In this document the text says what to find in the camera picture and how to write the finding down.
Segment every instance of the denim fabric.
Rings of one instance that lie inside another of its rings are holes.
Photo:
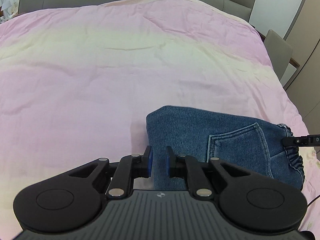
[[[183,179],[166,174],[166,146],[176,154],[207,162],[219,157],[230,163],[302,189],[304,172],[298,147],[284,147],[293,134],[284,124],[189,107],[164,106],[148,114],[147,133],[153,146],[155,190],[184,190]]]

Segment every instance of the white logo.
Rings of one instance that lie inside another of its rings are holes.
[[[163,198],[163,197],[165,197],[165,194],[164,194],[163,192],[159,192],[159,193],[157,194],[157,197]]]

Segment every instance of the gray ribbed panel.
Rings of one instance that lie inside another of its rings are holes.
[[[187,191],[135,190],[125,200],[111,201],[91,224],[63,235],[25,231],[16,240],[303,240],[296,231],[280,236],[257,236],[226,222],[208,201]]]

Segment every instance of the bed sheet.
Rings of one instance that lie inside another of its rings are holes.
[[[255,29],[198,0],[46,9],[1,24],[0,238],[21,231],[12,210],[20,190],[99,157],[143,153],[145,118],[164,105],[308,134]],[[300,154],[310,202],[320,194],[320,164],[313,148]],[[301,224],[317,238],[319,212],[320,201]]]

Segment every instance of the screw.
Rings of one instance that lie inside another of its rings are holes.
[[[197,190],[197,195],[200,197],[209,197],[212,194],[212,191],[207,188],[201,188]]]
[[[109,195],[113,197],[120,197],[124,194],[124,190],[122,188],[112,188],[109,190]]]

